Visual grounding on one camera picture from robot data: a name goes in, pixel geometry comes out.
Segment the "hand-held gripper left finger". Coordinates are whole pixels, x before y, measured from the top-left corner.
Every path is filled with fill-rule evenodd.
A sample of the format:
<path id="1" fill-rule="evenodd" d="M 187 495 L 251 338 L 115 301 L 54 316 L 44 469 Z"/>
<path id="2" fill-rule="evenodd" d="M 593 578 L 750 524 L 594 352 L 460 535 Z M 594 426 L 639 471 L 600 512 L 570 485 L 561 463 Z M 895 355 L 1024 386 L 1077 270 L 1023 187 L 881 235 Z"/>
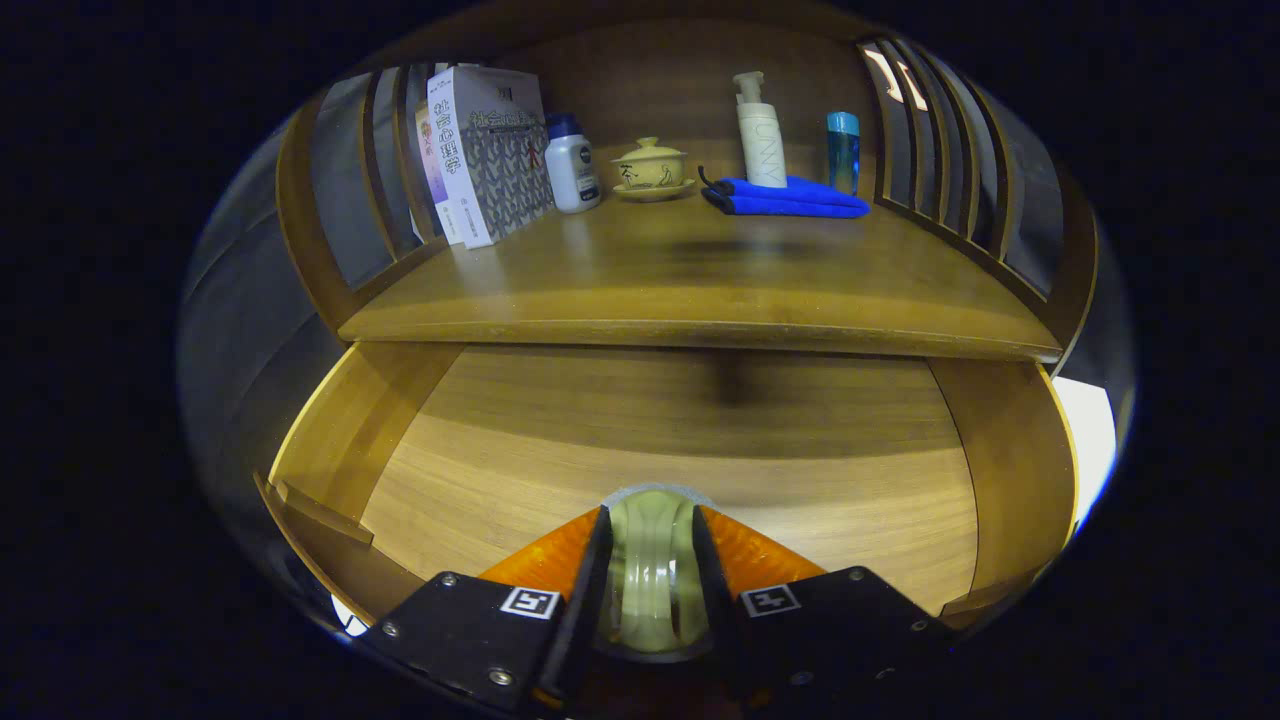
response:
<path id="1" fill-rule="evenodd" d="M 511 582 L 442 571 L 375 618 L 360 648 L 470 714 L 567 714 L 580 693 L 614 544 L 599 506 L 531 547 L 544 578 Z"/>

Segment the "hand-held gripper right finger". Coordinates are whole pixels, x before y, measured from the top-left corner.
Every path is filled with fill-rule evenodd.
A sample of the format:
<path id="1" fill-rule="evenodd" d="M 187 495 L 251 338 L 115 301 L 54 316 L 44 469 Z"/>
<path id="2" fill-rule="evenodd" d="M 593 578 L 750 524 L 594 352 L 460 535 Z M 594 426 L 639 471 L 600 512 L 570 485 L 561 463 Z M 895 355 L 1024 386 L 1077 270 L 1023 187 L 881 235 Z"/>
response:
<path id="1" fill-rule="evenodd" d="M 956 633 L 864 566 L 827 571 L 705 506 L 692 551 L 710 655 L 744 711 L 878 711 Z"/>

